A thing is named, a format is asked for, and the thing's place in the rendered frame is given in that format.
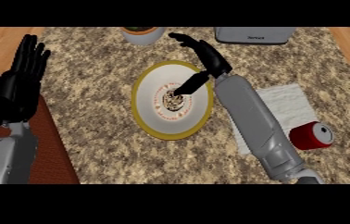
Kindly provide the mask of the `red can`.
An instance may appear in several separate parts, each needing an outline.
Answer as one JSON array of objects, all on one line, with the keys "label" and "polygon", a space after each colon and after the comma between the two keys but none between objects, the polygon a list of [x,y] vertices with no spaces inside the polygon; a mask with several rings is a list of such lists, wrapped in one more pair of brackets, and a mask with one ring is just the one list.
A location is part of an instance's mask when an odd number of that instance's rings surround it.
[{"label": "red can", "polygon": [[289,138],[300,150],[327,148],[336,140],[331,128],[320,121],[312,121],[290,131]]}]

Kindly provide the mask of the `white placemat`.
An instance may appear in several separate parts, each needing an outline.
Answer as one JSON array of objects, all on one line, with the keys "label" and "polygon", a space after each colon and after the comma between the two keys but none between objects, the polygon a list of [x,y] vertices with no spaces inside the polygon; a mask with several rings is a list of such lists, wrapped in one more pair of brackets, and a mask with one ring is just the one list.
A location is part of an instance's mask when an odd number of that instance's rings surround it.
[{"label": "white placemat", "polygon": [[320,120],[297,83],[259,89],[258,93],[281,123],[286,134],[290,134],[299,126]]}]

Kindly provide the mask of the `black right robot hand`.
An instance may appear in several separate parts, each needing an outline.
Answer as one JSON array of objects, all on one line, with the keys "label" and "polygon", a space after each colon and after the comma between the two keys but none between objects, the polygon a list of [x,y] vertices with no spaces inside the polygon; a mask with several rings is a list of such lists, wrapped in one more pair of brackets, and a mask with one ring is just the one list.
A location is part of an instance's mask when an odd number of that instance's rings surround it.
[{"label": "black right robot hand", "polygon": [[181,42],[182,47],[191,47],[194,49],[207,69],[206,71],[196,73],[175,90],[175,96],[179,96],[182,94],[193,94],[207,83],[210,76],[219,78],[224,73],[232,71],[232,66],[218,50],[204,40],[197,41],[190,35],[175,32],[172,32],[169,36]]}]

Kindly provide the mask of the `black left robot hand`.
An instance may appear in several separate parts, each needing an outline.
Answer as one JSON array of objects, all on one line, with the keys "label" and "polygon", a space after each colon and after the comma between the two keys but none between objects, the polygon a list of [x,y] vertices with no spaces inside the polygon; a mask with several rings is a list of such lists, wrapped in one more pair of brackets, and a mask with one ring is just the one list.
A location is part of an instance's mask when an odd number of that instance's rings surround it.
[{"label": "black left robot hand", "polygon": [[36,114],[49,56],[38,36],[27,34],[11,69],[0,75],[0,125],[30,121]]}]

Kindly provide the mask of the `white plant pot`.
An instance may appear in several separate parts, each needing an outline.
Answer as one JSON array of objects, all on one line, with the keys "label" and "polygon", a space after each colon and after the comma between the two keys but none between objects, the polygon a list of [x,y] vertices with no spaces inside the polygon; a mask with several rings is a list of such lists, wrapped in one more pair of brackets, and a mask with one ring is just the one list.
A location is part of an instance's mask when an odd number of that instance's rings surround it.
[{"label": "white plant pot", "polygon": [[166,32],[165,27],[153,27],[145,31],[131,31],[126,27],[122,27],[120,30],[126,41],[138,45],[153,44]]}]

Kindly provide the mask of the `grey appliance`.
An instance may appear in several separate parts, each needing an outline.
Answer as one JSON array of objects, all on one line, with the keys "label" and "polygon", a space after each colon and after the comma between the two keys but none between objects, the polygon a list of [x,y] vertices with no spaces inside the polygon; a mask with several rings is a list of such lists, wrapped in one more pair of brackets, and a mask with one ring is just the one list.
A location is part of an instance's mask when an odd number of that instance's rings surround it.
[{"label": "grey appliance", "polygon": [[216,27],[215,38],[224,44],[286,44],[296,27]]}]

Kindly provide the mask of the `yellow-rimmed white bowl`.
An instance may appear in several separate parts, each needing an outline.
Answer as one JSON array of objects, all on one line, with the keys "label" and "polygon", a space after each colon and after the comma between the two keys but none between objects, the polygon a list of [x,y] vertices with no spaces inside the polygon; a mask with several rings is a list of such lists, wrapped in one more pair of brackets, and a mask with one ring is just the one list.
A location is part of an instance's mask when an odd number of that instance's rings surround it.
[{"label": "yellow-rimmed white bowl", "polygon": [[139,75],[132,92],[136,122],[150,135],[162,140],[181,140],[203,128],[213,108],[213,89],[207,82],[194,94],[182,97],[176,111],[166,103],[170,93],[200,71],[184,61],[163,61]]}]

